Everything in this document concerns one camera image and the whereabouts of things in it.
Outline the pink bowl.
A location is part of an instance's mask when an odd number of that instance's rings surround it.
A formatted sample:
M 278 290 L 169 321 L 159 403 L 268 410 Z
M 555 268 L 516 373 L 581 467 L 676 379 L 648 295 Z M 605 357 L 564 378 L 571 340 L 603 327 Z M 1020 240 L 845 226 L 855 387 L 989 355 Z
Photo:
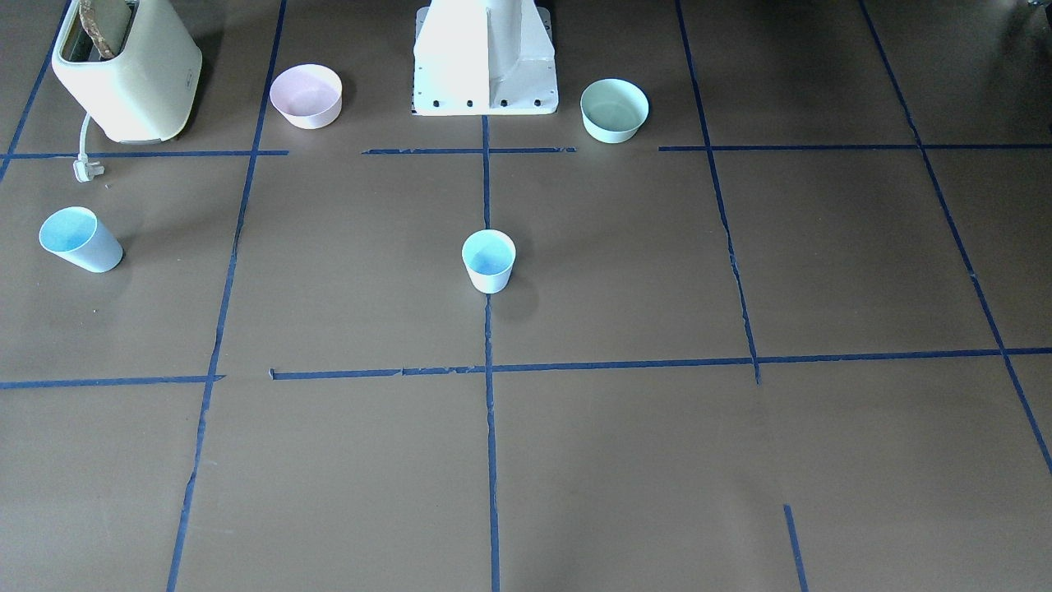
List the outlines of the pink bowl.
M 343 82 L 325 65 L 304 63 L 281 72 L 271 82 L 270 103 L 301 130 L 333 123 L 343 108 Z

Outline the green bowl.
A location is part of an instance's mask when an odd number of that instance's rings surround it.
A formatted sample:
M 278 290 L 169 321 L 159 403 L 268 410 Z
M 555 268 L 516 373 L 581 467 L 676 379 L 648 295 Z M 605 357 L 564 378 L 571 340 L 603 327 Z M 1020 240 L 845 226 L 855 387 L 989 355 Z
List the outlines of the green bowl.
M 650 113 L 645 91 L 635 83 L 618 78 L 590 83 L 581 94 L 579 107 L 586 132 L 606 145 L 630 140 Z

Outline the toast slice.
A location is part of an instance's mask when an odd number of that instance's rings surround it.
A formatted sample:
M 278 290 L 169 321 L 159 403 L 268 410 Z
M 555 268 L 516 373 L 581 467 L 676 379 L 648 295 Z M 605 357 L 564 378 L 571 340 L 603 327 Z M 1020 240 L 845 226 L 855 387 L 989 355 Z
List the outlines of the toast slice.
M 109 60 L 121 53 L 132 29 L 134 11 L 134 3 L 128 1 L 79 1 L 82 29 L 89 35 L 101 59 Z

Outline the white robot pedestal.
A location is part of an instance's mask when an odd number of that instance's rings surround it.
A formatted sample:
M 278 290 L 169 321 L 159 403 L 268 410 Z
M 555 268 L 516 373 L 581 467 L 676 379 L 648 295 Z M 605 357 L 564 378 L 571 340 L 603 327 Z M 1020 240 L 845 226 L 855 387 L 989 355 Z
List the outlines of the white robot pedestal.
M 534 1 L 432 1 L 416 14 L 411 111 L 424 117 L 555 113 L 557 53 Z

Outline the blue cup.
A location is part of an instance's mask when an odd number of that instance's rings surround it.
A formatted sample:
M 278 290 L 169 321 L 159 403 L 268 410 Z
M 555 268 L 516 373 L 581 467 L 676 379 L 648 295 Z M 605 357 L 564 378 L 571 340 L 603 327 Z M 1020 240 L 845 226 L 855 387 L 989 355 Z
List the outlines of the blue cup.
M 92 273 L 109 272 L 121 262 L 119 241 L 92 210 L 64 207 L 41 224 L 38 240 L 44 250 Z
M 495 229 L 481 229 L 465 239 L 461 258 L 477 291 L 495 294 L 507 285 L 514 269 L 514 240 Z

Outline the white power plug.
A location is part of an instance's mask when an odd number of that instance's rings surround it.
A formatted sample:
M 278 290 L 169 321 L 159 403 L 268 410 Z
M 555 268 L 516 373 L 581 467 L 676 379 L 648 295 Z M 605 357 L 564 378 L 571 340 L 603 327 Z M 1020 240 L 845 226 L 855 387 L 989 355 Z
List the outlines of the white power plug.
M 98 160 L 92 160 L 87 150 L 87 134 L 89 134 L 92 119 L 90 113 L 86 113 L 82 119 L 78 135 L 78 151 L 74 164 L 72 164 L 74 179 L 79 183 L 90 183 L 95 178 L 105 172 L 105 166 Z

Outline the cream toaster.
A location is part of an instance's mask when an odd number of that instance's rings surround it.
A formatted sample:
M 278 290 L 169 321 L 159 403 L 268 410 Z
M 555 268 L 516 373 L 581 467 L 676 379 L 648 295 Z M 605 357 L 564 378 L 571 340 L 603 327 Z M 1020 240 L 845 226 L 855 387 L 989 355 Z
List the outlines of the cream toaster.
M 189 120 L 202 53 L 169 1 L 128 1 L 134 18 L 121 53 L 103 60 L 72 1 L 50 65 L 103 132 L 122 145 L 155 145 Z

